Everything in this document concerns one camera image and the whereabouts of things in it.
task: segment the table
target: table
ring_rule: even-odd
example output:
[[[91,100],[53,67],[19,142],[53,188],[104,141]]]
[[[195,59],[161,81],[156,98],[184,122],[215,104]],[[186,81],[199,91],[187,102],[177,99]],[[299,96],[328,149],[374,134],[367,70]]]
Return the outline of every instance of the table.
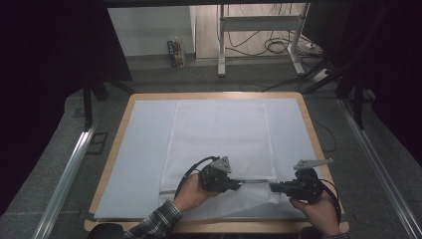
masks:
[[[316,132],[314,130],[310,115],[308,113],[305,101],[299,93],[180,93],[180,94],[135,94],[133,95],[126,107],[120,126],[118,128],[113,146],[108,156],[105,169],[100,180],[97,192],[90,207],[90,214],[95,214],[100,200],[105,192],[106,185],[111,175],[112,168],[117,158],[121,142],[130,119],[131,111],[136,101],[160,101],[160,100],[253,100],[253,99],[296,99],[300,107],[301,114],[316,158],[323,158]],[[322,166],[321,173],[323,177],[332,182],[328,167]],[[138,224],[138,222],[115,222],[123,226],[124,230]],[[98,223],[93,219],[87,219],[85,222],[86,230],[92,230]],[[301,220],[247,220],[247,221],[181,221],[173,232],[175,233],[299,233],[304,226],[309,223]],[[348,230],[348,223],[340,224],[341,231]]]

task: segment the hand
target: hand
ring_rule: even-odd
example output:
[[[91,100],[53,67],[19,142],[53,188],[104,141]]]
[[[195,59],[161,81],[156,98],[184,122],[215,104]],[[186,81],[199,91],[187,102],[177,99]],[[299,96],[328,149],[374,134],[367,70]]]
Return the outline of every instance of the hand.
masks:
[[[290,199],[295,208],[301,210],[310,223],[322,236],[336,236],[341,234],[338,227],[337,216],[331,198],[323,192],[317,202],[308,204],[297,199]]]
[[[181,211],[184,212],[188,209],[195,208],[201,205],[204,201],[211,197],[215,197],[219,192],[207,192],[201,188],[199,185],[199,176],[198,174],[190,175],[182,188],[180,189],[179,194],[177,194],[174,199],[174,205]]]

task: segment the plaid sleeve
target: plaid sleeve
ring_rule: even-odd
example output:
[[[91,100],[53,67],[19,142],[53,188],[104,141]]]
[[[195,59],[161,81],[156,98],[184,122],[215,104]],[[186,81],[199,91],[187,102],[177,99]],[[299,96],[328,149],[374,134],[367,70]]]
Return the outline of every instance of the plaid sleeve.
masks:
[[[322,236],[321,239],[350,239],[347,233],[340,234],[337,236]]]
[[[173,228],[182,215],[170,201],[158,207],[137,226],[128,230],[123,239],[152,239],[161,238]]]

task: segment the black cable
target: black cable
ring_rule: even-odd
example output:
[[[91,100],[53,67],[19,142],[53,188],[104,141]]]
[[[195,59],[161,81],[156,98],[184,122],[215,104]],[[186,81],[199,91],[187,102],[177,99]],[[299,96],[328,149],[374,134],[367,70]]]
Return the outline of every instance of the black cable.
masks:
[[[185,181],[187,180],[187,178],[189,177],[189,175],[193,172],[193,170],[195,170],[199,166],[199,164],[201,164],[202,162],[204,162],[206,160],[212,159],[213,161],[215,161],[215,160],[217,160],[219,158],[220,157],[218,157],[218,156],[217,157],[216,156],[208,156],[208,157],[205,157],[204,159],[200,160],[199,162],[193,164],[193,166],[191,166],[189,168],[189,170],[187,170],[185,172],[185,174],[183,175],[182,179],[180,180],[179,185],[177,186],[176,192],[174,193],[174,198],[176,198],[177,194],[179,194],[180,189],[182,189],[183,184],[185,183]]]
[[[263,86],[263,85],[258,85],[258,84],[253,84],[253,83],[242,83],[240,86],[239,86],[239,90],[241,91],[241,92],[248,92],[248,91],[245,91],[244,89],[243,89],[243,87],[244,86],[253,86],[253,87],[259,87],[259,88],[267,88],[268,86]]]
[[[273,10],[276,10],[276,9],[277,9],[277,4],[274,4],[267,15],[270,15],[270,13]],[[227,14],[230,15],[230,5],[228,5]],[[240,53],[242,55],[251,56],[251,57],[261,56],[261,55],[263,55],[267,52],[272,52],[274,54],[282,54],[283,52],[285,52],[287,50],[287,46],[283,41],[275,41],[275,40],[278,40],[280,38],[272,38],[274,31],[271,32],[270,38],[267,39],[266,42],[264,43],[264,47],[266,49],[264,52],[257,53],[257,54],[249,54],[249,53],[245,53],[245,52],[239,51],[237,49],[234,49],[234,48],[237,48],[237,47],[242,46],[243,44],[247,43],[251,38],[253,38],[254,36],[256,36],[260,32],[261,31],[256,31],[254,34],[249,36],[246,40],[244,40],[243,42],[241,42],[240,44],[237,44],[237,45],[233,44],[231,34],[230,34],[230,32],[228,32],[229,42],[230,42],[230,44],[232,45],[233,48],[227,48],[226,47],[225,49],[230,50],[230,51],[235,51],[235,52]],[[217,24],[217,38],[218,38],[218,41],[220,41],[220,37],[218,36],[218,24]],[[284,49],[279,50],[279,51],[272,50],[271,47],[274,46],[274,45],[283,45]]]
[[[246,14],[245,14],[245,12],[242,10],[242,4],[239,4],[239,9],[240,9],[240,11],[243,13],[243,16],[245,16]]]
[[[218,25],[219,25],[218,23],[220,22],[220,21],[219,21],[219,19],[220,19],[220,18],[218,17],[218,5],[217,5],[216,7],[217,7],[217,11],[216,11],[216,18],[215,18],[215,19],[216,19],[216,21],[217,21],[217,22],[216,22],[216,26],[217,26],[217,29],[216,29],[217,31],[216,31],[216,32],[217,32],[217,39],[218,39],[218,42],[220,42],[220,36],[218,35],[219,30],[220,30],[220,28],[218,27]]]
[[[337,188],[334,186],[334,183],[332,183],[332,182],[330,182],[328,180],[325,180],[325,179],[320,179],[319,181],[324,181],[324,182],[327,182],[327,183],[331,184],[332,188],[334,188],[336,198],[338,199],[338,191],[337,191]]]
[[[301,63],[302,63],[303,65],[305,65],[305,66],[307,66],[307,67],[311,68],[312,66],[311,66],[311,65],[309,65],[308,63],[305,63],[305,61],[304,61],[304,59],[307,59],[307,58],[319,58],[319,57],[315,57],[315,56],[302,56],[302,57],[301,57]]]
[[[313,41],[311,41],[309,38],[307,38],[307,37],[305,37],[304,35],[300,35],[299,36],[300,38],[302,38],[302,39],[304,39],[305,41],[307,41],[307,42],[309,42],[309,43],[313,43]]]
[[[280,14],[282,13],[282,5],[283,5],[283,3],[281,3],[281,4],[280,4],[279,13],[277,14],[277,15],[279,15],[279,16],[280,16]]]
[[[301,86],[302,86],[302,83],[304,82],[306,80],[306,78],[303,78],[303,79],[299,79],[298,80],[298,84],[296,85],[296,87],[295,87],[295,92],[300,92],[301,91]]]
[[[335,209],[335,215],[337,217],[337,223],[339,225],[340,222],[341,222],[341,207],[340,207],[340,203],[339,203],[338,197],[335,196],[334,193],[325,184],[321,183],[321,186],[322,186],[323,190],[332,199],[332,204],[334,204],[334,209]]]
[[[326,66],[327,63],[328,59],[322,59],[322,61],[316,64],[316,66],[314,66],[310,71],[308,71],[307,76],[302,81],[298,82],[295,91],[301,93],[302,83],[306,80],[313,79],[319,73],[319,71]]]
[[[361,36],[361,34],[366,31],[366,29],[368,28],[368,23],[371,22],[371,19],[373,18],[373,16],[375,15],[376,10],[373,11],[372,14],[367,14],[366,18],[361,21],[360,25],[354,30],[353,34],[351,35],[350,38],[348,38],[346,41],[344,41],[337,49],[335,49],[333,52],[329,53],[329,54],[323,54],[324,58],[327,59],[332,59],[333,57],[340,55],[340,54],[350,54],[350,50],[351,48],[356,44],[356,42],[359,42],[358,38]],[[312,42],[310,39],[300,35],[300,37],[302,39],[304,39],[305,41],[308,42]]]
[[[324,126],[322,123],[318,122],[318,121],[317,121],[316,119],[314,119],[313,117],[311,117],[311,116],[310,116],[310,118],[311,118],[311,120],[313,120],[314,122],[316,122],[319,126],[321,126],[321,127],[325,128],[325,130],[327,130],[327,131],[328,131],[328,133],[329,133],[329,134],[331,135],[331,137],[332,137],[332,140],[334,141],[334,149],[330,149],[330,150],[327,150],[327,149],[322,149],[322,151],[324,151],[324,152],[334,152],[334,151],[336,151],[336,150],[337,150],[337,140],[335,139],[335,137],[334,137],[334,135],[332,134],[331,130],[329,130],[329,128],[328,128],[328,127]]]
[[[289,10],[289,15],[291,15],[292,14],[292,3],[291,3],[291,9]]]
[[[300,77],[298,77],[298,78],[294,78],[294,79],[291,79],[291,80],[287,80],[287,81],[284,81],[284,82],[280,82],[280,83],[277,83],[277,84],[275,84],[275,85],[272,85],[272,86],[270,86],[270,87],[267,87],[267,88],[265,88],[265,89],[263,89],[263,90],[261,90],[261,92],[263,93],[263,92],[266,92],[266,91],[268,91],[268,90],[270,90],[270,89],[273,89],[273,88],[277,88],[277,87],[280,87],[280,86],[284,86],[284,85],[288,85],[288,84],[292,84],[292,83],[296,83],[296,82],[298,82],[298,81],[300,81],[300,80],[306,80],[307,78],[309,78],[310,76],[312,76],[317,70],[319,70],[324,64],[326,63],[326,61],[321,61],[320,63],[318,63],[314,68],[312,68],[312,69],[310,69],[305,75],[303,75],[303,76],[300,76]]]
[[[300,46],[296,47],[296,52],[299,56],[309,56],[309,57],[319,57],[319,58],[325,58],[324,53],[310,53],[302,49]]]

